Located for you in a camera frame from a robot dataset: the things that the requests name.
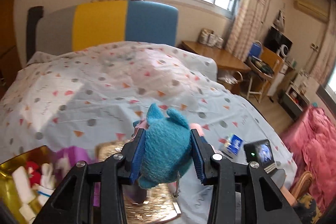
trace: plush toy ear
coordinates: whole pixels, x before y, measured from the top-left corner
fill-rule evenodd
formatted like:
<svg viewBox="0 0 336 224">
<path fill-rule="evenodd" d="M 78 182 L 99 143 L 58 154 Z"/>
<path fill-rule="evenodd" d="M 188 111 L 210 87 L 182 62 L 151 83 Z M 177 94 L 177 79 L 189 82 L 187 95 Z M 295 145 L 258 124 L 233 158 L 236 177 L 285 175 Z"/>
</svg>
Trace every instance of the plush toy ear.
<svg viewBox="0 0 336 224">
<path fill-rule="evenodd" d="M 137 121 L 133 122 L 133 127 L 136 127 L 139 122 L 140 122 L 140 120 L 137 120 Z"/>
<path fill-rule="evenodd" d="M 176 109 L 169 108 L 167 110 L 167 115 L 173 120 L 173 122 L 189 129 L 189 124 L 188 124 L 187 119 Z"/>
<path fill-rule="evenodd" d="M 155 104 L 151 104 L 147 112 L 147 123 L 151 125 L 155 120 L 163 119 L 164 115 L 162 114 L 160 108 Z"/>
</svg>

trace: blue box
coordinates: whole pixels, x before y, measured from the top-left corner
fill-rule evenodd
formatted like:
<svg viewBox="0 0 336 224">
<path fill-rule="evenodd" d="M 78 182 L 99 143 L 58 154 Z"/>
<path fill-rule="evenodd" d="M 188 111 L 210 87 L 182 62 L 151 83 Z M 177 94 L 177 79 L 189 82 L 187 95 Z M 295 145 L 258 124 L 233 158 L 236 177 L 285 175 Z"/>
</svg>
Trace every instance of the blue box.
<svg viewBox="0 0 336 224">
<path fill-rule="evenodd" d="M 232 134 L 227 139 L 227 142 L 222 145 L 221 151 L 227 154 L 229 157 L 233 158 L 238 155 L 239 149 L 243 145 L 243 140 L 237 135 Z"/>
</svg>

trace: bed sheet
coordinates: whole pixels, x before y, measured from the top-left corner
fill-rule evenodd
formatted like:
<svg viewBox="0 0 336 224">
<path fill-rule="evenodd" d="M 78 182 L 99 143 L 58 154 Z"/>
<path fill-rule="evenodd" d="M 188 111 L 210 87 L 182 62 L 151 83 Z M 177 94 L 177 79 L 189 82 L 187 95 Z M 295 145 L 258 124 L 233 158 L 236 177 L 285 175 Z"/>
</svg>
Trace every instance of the bed sheet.
<svg viewBox="0 0 336 224">
<path fill-rule="evenodd" d="M 292 155 L 216 74 L 212 59 L 168 45 L 118 42 L 61 56 L 37 52 L 0 102 L 0 162 L 41 145 L 54 151 L 74 145 L 93 155 L 100 143 L 131 138 L 132 122 L 157 103 L 164 114 L 173 107 L 199 123 L 216 149 L 230 134 L 246 142 L 268 138 L 289 188 L 296 172 Z M 243 149 L 234 161 L 246 163 Z M 182 219 L 206 223 L 210 200 L 211 187 L 199 183 L 192 166 L 181 179 Z"/>
</svg>

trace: pink blanket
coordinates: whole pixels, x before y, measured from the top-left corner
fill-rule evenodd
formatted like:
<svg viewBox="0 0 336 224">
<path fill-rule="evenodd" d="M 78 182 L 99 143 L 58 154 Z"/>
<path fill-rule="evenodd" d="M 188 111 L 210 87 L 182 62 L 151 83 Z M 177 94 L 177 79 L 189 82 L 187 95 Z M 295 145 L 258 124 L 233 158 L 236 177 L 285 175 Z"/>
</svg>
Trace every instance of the pink blanket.
<svg viewBox="0 0 336 224">
<path fill-rule="evenodd" d="M 282 140 L 297 164 L 293 185 L 306 170 L 313 174 L 309 189 L 322 212 L 336 193 L 336 128 L 322 108 L 310 106 L 283 134 Z"/>
</svg>

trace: red plush toy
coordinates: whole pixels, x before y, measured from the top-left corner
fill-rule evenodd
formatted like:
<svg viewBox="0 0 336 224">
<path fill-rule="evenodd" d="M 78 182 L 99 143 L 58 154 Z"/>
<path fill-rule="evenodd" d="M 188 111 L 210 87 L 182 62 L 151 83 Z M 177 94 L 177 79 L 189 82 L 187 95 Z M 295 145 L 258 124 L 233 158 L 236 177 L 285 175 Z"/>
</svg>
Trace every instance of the red plush toy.
<svg viewBox="0 0 336 224">
<path fill-rule="evenodd" d="M 32 187 L 34 184 L 40 185 L 41 181 L 41 173 L 40 173 L 40 167 L 37 163 L 33 161 L 28 161 L 26 162 L 25 166 L 27 173 L 28 173 L 28 178 L 30 181 L 30 187 Z"/>
</svg>

